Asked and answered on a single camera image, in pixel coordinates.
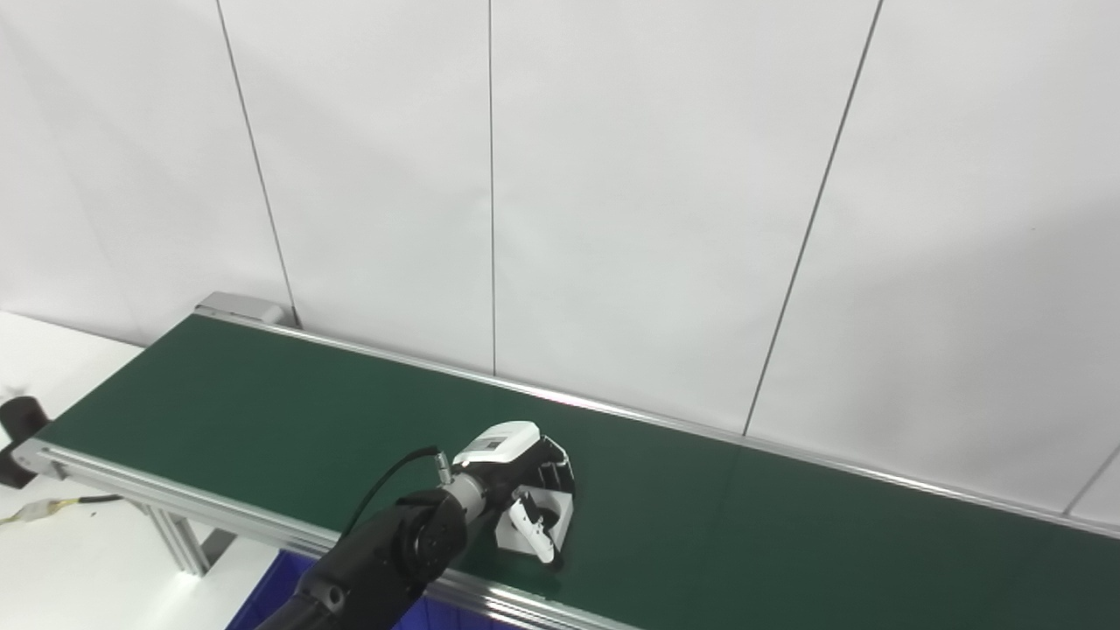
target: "black roller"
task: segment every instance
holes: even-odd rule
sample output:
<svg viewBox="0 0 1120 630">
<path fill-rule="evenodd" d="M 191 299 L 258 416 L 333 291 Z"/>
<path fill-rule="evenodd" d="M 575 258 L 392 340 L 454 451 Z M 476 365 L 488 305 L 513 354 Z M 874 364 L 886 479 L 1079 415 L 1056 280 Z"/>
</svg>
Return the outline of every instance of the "black roller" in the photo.
<svg viewBox="0 0 1120 630">
<path fill-rule="evenodd" d="M 35 473 L 16 463 L 12 452 L 49 423 L 32 396 L 18 396 L 0 405 L 0 426 L 11 438 L 11 444 L 0 451 L 0 483 L 22 488 L 35 479 Z"/>
</svg>

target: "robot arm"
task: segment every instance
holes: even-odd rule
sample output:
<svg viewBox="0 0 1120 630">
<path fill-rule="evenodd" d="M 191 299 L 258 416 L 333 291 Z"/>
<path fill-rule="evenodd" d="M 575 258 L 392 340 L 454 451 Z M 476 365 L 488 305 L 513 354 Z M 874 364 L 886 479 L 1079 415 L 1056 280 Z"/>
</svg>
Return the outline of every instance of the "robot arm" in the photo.
<svg viewBox="0 0 1120 630">
<path fill-rule="evenodd" d="M 258 630 L 389 630 L 463 552 L 470 521 L 525 512 L 513 495 L 522 484 L 571 492 L 567 454 L 533 423 L 495 425 L 455 457 L 449 482 L 399 499 L 338 540 Z M 528 522 L 522 531 L 559 566 L 543 529 Z"/>
</svg>

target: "metal connector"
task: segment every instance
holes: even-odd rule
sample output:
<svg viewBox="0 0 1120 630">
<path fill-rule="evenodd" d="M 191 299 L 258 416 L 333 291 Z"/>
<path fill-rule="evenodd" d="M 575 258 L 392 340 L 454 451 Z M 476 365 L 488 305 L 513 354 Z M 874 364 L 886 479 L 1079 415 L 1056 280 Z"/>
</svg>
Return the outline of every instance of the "metal connector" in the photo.
<svg viewBox="0 0 1120 630">
<path fill-rule="evenodd" d="M 451 483 L 451 464 L 447 462 L 447 455 L 442 451 L 436 455 L 436 472 L 439 473 L 440 485 L 448 485 Z"/>
</svg>

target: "conveyor leg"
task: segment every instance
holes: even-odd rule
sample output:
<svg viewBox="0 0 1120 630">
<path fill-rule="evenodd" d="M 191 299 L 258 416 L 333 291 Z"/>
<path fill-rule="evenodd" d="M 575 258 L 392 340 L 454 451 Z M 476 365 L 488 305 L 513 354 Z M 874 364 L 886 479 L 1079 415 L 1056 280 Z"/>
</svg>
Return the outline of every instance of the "conveyor leg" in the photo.
<svg viewBox="0 0 1120 630">
<path fill-rule="evenodd" d="M 143 506 L 143 510 L 156 525 L 179 571 L 189 575 L 206 575 L 235 538 L 228 531 L 215 529 L 199 544 L 187 519 L 151 506 Z"/>
</svg>

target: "white object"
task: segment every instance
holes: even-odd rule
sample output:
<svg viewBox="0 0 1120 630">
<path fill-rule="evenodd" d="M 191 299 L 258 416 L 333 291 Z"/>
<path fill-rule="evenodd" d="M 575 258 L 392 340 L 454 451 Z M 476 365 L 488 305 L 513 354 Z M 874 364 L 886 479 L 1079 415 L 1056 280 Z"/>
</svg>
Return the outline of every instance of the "white object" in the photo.
<svg viewBox="0 0 1120 630">
<path fill-rule="evenodd" d="M 529 420 L 511 420 L 484 430 L 455 456 L 456 464 L 473 462 L 507 464 L 541 439 L 541 429 Z"/>
<path fill-rule="evenodd" d="M 568 492 L 545 490 L 543 488 L 533 488 L 530 485 L 519 487 L 514 491 L 514 494 L 519 495 L 525 491 L 528 491 L 533 498 L 533 501 L 536 502 L 538 508 L 541 510 L 551 510 L 559 517 L 559 520 L 557 520 L 557 524 L 552 526 L 548 534 L 549 537 L 552 538 L 552 544 L 556 545 L 557 550 L 560 550 L 563 547 L 563 539 L 568 535 L 568 526 L 571 524 L 571 515 L 576 509 L 576 503 L 572 500 L 571 494 Z M 501 518 L 498 518 L 497 526 L 494 528 L 494 537 L 497 539 L 497 546 L 500 549 L 530 554 L 540 557 L 540 552 L 534 549 L 530 540 L 517 530 L 510 511 L 503 512 Z M 549 562 L 544 558 L 541 559 L 542 562 Z"/>
</svg>

